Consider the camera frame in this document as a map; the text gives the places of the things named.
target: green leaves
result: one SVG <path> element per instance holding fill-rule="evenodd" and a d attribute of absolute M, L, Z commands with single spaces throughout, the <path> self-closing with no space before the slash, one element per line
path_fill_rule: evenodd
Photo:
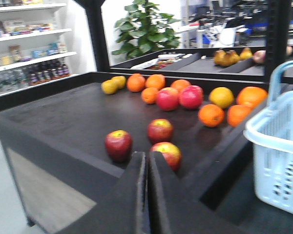
<path fill-rule="evenodd" d="M 175 22 L 179 22 L 179 19 L 168 19 L 167 23 L 171 24 L 171 23 L 175 23 Z"/>
<path fill-rule="evenodd" d="M 127 19 L 126 18 L 121 18 L 118 21 L 116 21 L 114 28 L 118 28 L 119 26 L 121 26 L 122 23 L 126 22 Z"/>
<path fill-rule="evenodd" d="M 153 42 L 159 42 L 161 40 L 163 40 L 165 38 L 165 35 L 162 34 L 162 33 L 157 33 L 157 34 L 154 34 L 154 35 L 149 35 L 147 37 L 147 39 L 149 39 L 150 41 L 153 41 Z"/>
<path fill-rule="evenodd" d="M 131 35 L 132 37 L 142 37 L 145 34 L 147 34 L 147 32 L 140 32 L 140 31 L 133 31 L 133 32 L 129 32 L 129 35 Z"/>
<path fill-rule="evenodd" d="M 119 27 L 119 29 L 123 32 L 128 32 L 132 29 L 135 29 L 132 23 L 126 22 L 122 26 Z"/>
<path fill-rule="evenodd" d="M 132 5 L 125 6 L 127 16 L 115 22 L 120 30 L 117 43 L 122 43 L 113 55 L 126 54 L 127 59 L 139 57 L 165 48 L 176 48 L 178 37 L 170 27 L 180 20 L 174 15 L 158 13 L 158 4 L 146 0 L 133 0 Z"/>
<path fill-rule="evenodd" d="M 152 49 L 152 46 L 149 43 L 140 45 L 139 49 L 145 54 L 146 52 Z"/>
<path fill-rule="evenodd" d="M 132 3 L 135 5 L 145 4 L 146 0 L 134 0 Z"/>
<path fill-rule="evenodd" d="M 139 6 L 136 4 L 132 4 L 129 6 L 124 7 L 125 11 L 137 11 L 139 9 Z"/>

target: metal post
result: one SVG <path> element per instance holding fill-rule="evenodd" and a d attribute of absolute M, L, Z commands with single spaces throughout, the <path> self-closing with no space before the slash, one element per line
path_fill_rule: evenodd
<path fill-rule="evenodd" d="M 109 72 L 110 64 L 105 40 L 101 6 L 104 0 L 85 1 L 75 0 L 86 11 L 91 42 L 98 72 Z"/>
<path fill-rule="evenodd" d="M 285 61 L 291 16 L 290 0 L 268 1 L 268 28 L 266 34 L 265 80 Z"/>

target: basket handle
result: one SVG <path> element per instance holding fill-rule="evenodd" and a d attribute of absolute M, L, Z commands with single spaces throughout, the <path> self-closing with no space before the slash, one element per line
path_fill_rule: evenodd
<path fill-rule="evenodd" d="M 289 68 L 293 67 L 293 60 L 285 62 L 277 66 L 272 72 L 269 86 L 269 96 L 267 100 L 267 106 L 271 106 L 272 103 L 281 94 L 281 76 Z"/>

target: apple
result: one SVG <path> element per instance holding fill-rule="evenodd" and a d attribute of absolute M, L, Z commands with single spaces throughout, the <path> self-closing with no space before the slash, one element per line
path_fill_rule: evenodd
<path fill-rule="evenodd" d="M 125 162 L 130 158 L 132 149 L 131 135 L 124 130 L 111 132 L 105 137 L 105 149 L 114 162 Z"/>
<path fill-rule="evenodd" d="M 292 53 L 293 53 L 293 48 L 290 45 L 288 45 L 287 46 L 287 56 L 290 56 Z"/>
<path fill-rule="evenodd" d="M 253 54 L 253 61 L 258 64 L 264 64 L 266 57 L 266 50 L 258 50 Z"/>
<path fill-rule="evenodd" d="M 174 144 L 170 142 L 159 142 L 152 146 L 150 152 L 152 151 L 161 152 L 167 164 L 174 172 L 180 168 L 182 155 L 179 148 Z"/>
<path fill-rule="evenodd" d="M 183 89 L 179 96 L 179 103 L 186 109 L 197 109 L 203 102 L 203 89 L 197 85 L 190 85 Z"/>
<path fill-rule="evenodd" d="M 179 106 L 179 92 L 175 88 L 161 89 L 156 96 L 156 104 L 163 111 L 173 111 Z"/>
<path fill-rule="evenodd" d="M 171 141 L 173 132 L 172 124 L 164 118 L 154 119 L 147 127 L 147 137 L 152 144 Z"/>

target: yellow lemon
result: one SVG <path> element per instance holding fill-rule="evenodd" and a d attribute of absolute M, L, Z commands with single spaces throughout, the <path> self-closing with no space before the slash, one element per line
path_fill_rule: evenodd
<path fill-rule="evenodd" d="M 209 101 L 220 108 L 225 109 L 233 103 L 234 96 L 230 89 L 226 87 L 218 87 L 213 89 L 209 94 Z"/>
<path fill-rule="evenodd" d="M 114 94 L 118 90 L 118 85 L 115 81 L 109 79 L 101 84 L 101 89 L 105 94 Z"/>
<path fill-rule="evenodd" d="M 126 86 L 126 78 L 124 76 L 112 77 L 111 80 L 117 83 L 118 89 L 123 89 Z"/>

